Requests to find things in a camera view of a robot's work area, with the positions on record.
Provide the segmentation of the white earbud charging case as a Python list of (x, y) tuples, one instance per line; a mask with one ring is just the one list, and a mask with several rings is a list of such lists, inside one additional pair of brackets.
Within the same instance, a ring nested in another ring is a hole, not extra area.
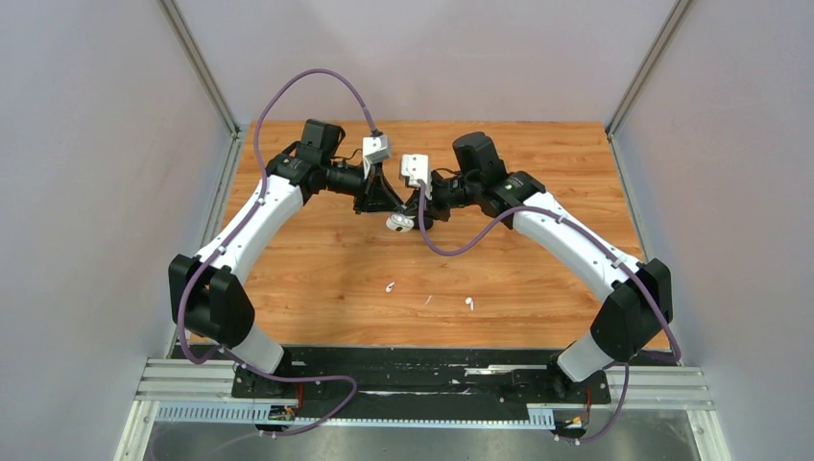
[(386, 227), (391, 231), (409, 232), (415, 228), (415, 221), (410, 216), (393, 213), (387, 218)]

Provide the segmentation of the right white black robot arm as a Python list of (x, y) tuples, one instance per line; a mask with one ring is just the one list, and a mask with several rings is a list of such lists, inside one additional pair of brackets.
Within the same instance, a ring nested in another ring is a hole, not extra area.
[(426, 155), (402, 156), (399, 176), (414, 192), (409, 205), (422, 233), (428, 221), (447, 221), (452, 209), (478, 206), (491, 221), (464, 247), (438, 255), (461, 255), (499, 224), (553, 255), (591, 291), (601, 306), (589, 330), (546, 366), (547, 386), (559, 400), (574, 400), (587, 379), (614, 364), (627, 364), (659, 333), (670, 344), (674, 361), (681, 351), (669, 327), (673, 319), (672, 280), (665, 263), (643, 262), (613, 246), (569, 213), (529, 173), (511, 172), (493, 140), (483, 132), (467, 133), (452, 144), (456, 174), (433, 171)]

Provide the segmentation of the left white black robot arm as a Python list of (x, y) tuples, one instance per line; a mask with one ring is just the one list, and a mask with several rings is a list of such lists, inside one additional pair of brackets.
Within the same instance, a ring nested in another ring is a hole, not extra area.
[(361, 141), (361, 163), (352, 165), (337, 156), (345, 137), (339, 125), (307, 120), (298, 140), (261, 165), (257, 187), (220, 233), (194, 255), (171, 261), (171, 315), (179, 339), (194, 333), (215, 344), (202, 356), (184, 344), (191, 362), (227, 355), (272, 397), (297, 384), (289, 350), (258, 325), (244, 284), (281, 227), (323, 190), (352, 197), (356, 213), (403, 209), (382, 171), (392, 155), (389, 138), (372, 130)]

